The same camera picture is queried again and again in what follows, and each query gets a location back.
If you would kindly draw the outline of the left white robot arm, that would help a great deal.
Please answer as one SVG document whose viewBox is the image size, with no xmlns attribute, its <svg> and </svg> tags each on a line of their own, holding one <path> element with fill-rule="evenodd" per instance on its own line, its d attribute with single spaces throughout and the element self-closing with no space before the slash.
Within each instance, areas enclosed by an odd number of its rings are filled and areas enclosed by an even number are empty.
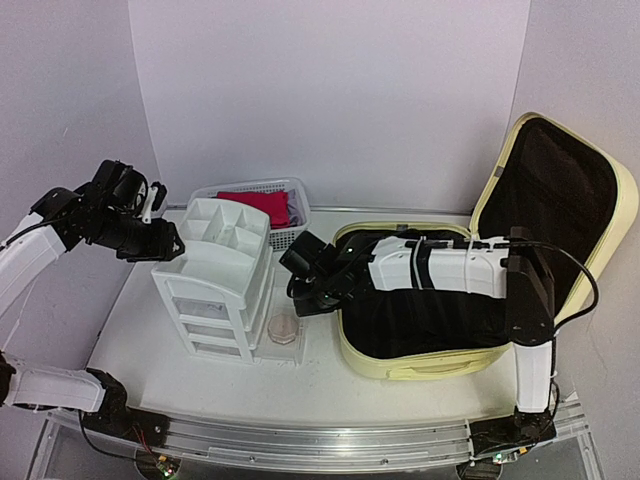
<svg viewBox="0 0 640 480">
<path fill-rule="evenodd" d="M 107 300 L 137 262 L 185 252 L 163 217 L 167 188 L 120 160 L 77 187 L 56 186 L 1 241 L 1 403 L 94 413 L 114 437 L 134 428 L 112 375 L 87 367 Z"/>
</svg>

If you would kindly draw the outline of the pale yellow hard-shell suitcase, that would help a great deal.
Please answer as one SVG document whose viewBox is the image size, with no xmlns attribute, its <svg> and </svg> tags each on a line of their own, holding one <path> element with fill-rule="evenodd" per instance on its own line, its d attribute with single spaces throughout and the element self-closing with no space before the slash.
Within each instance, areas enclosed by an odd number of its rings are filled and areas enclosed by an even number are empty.
<svg viewBox="0 0 640 480">
<path fill-rule="evenodd" d="M 509 255 L 526 268 L 542 260 L 553 279 L 555 318 L 577 314 L 591 283 L 632 226 L 639 189 L 619 161 L 537 113 L 513 125 L 467 226 L 356 223 L 335 235 L 346 257 L 371 261 L 379 241 L 443 243 L 467 263 Z M 341 353 L 373 379 L 436 380 L 486 368 L 508 349 L 505 308 L 515 296 L 367 288 L 339 312 Z"/>
</svg>

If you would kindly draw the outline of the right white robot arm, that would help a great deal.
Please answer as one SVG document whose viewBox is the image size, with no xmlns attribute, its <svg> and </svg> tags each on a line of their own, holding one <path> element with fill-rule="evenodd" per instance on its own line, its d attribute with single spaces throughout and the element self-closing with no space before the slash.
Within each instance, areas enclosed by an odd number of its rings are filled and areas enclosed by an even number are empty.
<svg viewBox="0 0 640 480">
<path fill-rule="evenodd" d="M 304 232 L 280 258 L 298 315 L 330 313 L 373 292 L 457 292 L 502 300 L 505 333 L 516 356 L 515 411 L 503 425 L 524 443 L 550 423 L 555 293 L 551 270 L 530 242 L 508 237 L 429 239 L 393 232 L 343 247 Z"/>
</svg>

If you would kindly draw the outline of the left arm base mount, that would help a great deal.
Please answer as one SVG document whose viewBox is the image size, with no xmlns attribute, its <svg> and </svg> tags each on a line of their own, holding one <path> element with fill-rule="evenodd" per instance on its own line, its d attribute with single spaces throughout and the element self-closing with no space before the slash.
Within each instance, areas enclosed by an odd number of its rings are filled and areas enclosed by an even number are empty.
<svg viewBox="0 0 640 480">
<path fill-rule="evenodd" d="M 124 385 L 111 374 L 94 368 L 93 375 L 105 390 L 96 412 L 84 412 L 81 425 L 90 431 L 128 441 L 144 441 L 148 447 L 162 447 L 169 429 L 169 417 L 160 413 L 128 406 Z"/>
</svg>

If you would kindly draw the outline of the white plastic drawer organizer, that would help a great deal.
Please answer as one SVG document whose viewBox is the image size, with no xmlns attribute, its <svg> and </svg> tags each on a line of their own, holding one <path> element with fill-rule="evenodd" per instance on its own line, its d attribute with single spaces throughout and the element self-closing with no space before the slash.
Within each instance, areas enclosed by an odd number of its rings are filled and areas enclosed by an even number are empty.
<svg viewBox="0 0 640 480">
<path fill-rule="evenodd" d="M 273 341 L 270 320 L 282 315 L 277 298 L 269 216 L 217 198 L 192 200 L 178 224 L 185 252 L 157 263 L 153 280 L 186 351 L 193 357 L 298 366 L 301 328 L 286 344 Z"/>
</svg>

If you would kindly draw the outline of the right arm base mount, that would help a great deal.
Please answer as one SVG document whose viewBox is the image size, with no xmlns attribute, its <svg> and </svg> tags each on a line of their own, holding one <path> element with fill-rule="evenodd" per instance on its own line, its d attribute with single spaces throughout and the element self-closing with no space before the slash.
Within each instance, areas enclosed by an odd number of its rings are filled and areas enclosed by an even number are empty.
<svg viewBox="0 0 640 480">
<path fill-rule="evenodd" d="M 548 409 L 542 413 L 523 413 L 515 409 L 512 415 L 478 420 L 470 424 L 474 460 L 515 451 L 521 447 L 533 447 L 555 437 L 554 418 Z"/>
</svg>

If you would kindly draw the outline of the red shirt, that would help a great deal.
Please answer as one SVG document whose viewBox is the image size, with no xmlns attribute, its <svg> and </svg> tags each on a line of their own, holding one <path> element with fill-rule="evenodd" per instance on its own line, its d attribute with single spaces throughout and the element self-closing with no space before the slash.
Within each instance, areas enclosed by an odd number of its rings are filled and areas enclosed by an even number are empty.
<svg viewBox="0 0 640 480">
<path fill-rule="evenodd" d="M 290 226 L 287 192 L 219 192 L 216 197 L 242 203 L 266 213 L 270 218 L 272 229 L 283 229 Z"/>
</svg>

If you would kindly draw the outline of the lilac shirt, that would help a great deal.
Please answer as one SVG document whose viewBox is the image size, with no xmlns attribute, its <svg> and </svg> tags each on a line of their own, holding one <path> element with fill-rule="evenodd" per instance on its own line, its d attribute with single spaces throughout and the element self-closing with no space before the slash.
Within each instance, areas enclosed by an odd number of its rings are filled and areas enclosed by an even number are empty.
<svg viewBox="0 0 640 480">
<path fill-rule="evenodd" d="M 300 206 L 295 189 L 287 191 L 287 214 L 290 228 L 302 226 L 306 221 L 304 208 Z"/>
</svg>

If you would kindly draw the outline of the white perforated plastic basket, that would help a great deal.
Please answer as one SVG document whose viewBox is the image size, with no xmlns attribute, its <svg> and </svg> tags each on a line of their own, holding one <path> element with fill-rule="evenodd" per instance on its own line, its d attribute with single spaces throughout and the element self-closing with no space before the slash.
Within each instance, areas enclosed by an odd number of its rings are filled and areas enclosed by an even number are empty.
<svg viewBox="0 0 640 480">
<path fill-rule="evenodd" d="M 218 198 L 220 196 L 234 199 L 238 195 L 246 197 L 248 194 L 264 194 L 273 196 L 277 192 L 287 194 L 287 215 L 289 223 L 287 227 L 274 227 L 275 220 L 272 209 L 268 212 L 271 220 L 270 245 L 278 251 L 286 250 L 296 237 L 310 225 L 310 207 L 303 183 L 292 177 L 252 180 L 231 184 L 207 186 L 195 190 L 189 199 L 189 203 L 199 198 Z"/>
</svg>

